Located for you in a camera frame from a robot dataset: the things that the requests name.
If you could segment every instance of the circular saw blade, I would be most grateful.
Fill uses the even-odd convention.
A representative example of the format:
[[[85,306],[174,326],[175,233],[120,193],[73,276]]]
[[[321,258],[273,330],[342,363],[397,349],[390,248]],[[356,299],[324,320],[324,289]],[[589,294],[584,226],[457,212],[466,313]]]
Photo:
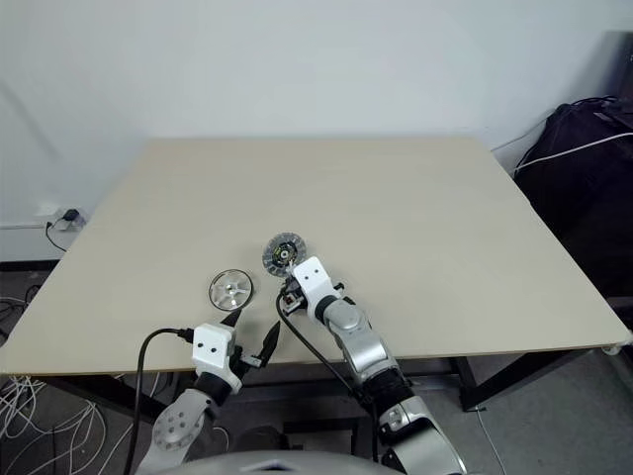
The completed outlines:
[[[270,239],[261,256],[264,268],[276,277],[286,277],[290,266],[305,258],[306,243],[294,233],[280,233]]]

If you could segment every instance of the metal disc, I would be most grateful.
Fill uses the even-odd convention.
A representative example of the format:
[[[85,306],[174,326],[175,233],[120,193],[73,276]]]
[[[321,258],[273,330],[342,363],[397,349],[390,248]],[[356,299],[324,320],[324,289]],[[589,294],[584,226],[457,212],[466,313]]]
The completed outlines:
[[[211,303],[230,312],[248,303],[253,294],[253,282],[246,272],[229,269],[218,274],[209,287]]]
[[[281,233],[270,239],[261,256],[264,268],[276,277],[286,277],[290,265],[305,258],[306,243],[294,233]]]

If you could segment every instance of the wooden table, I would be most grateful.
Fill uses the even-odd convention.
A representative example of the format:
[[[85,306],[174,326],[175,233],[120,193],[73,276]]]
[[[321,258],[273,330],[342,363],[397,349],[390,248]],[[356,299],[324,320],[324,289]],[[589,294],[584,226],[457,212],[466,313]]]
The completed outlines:
[[[148,333],[226,315],[208,289],[230,268],[253,280],[237,339],[259,350],[282,283],[261,253],[286,231],[345,283],[398,358],[546,351],[527,355],[522,378],[568,350],[628,337],[474,140],[159,140],[56,266],[0,348],[0,372],[134,371]],[[293,318],[340,359],[325,329]],[[283,329],[272,362],[314,360]],[[152,342],[145,362],[191,366],[191,348],[170,335]]]

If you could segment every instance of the silver pulley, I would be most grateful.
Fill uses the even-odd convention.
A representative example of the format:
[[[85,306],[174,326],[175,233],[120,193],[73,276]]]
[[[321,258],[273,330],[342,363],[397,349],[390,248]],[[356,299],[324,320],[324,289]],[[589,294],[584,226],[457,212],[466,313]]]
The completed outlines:
[[[253,294],[253,282],[246,272],[229,269],[218,274],[211,287],[209,298],[220,310],[230,312],[242,308]]]

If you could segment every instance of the power adapter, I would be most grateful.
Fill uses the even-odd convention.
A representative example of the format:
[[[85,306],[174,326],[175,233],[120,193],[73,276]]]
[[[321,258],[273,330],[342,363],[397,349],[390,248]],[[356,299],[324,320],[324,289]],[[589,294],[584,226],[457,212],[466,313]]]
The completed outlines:
[[[78,216],[79,216],[79,212],[75,210],[74,208],[70,208],[63,214],[61,218],[64,221],[68,221],[69,223],[72,223],[73,221],[77,219]]]

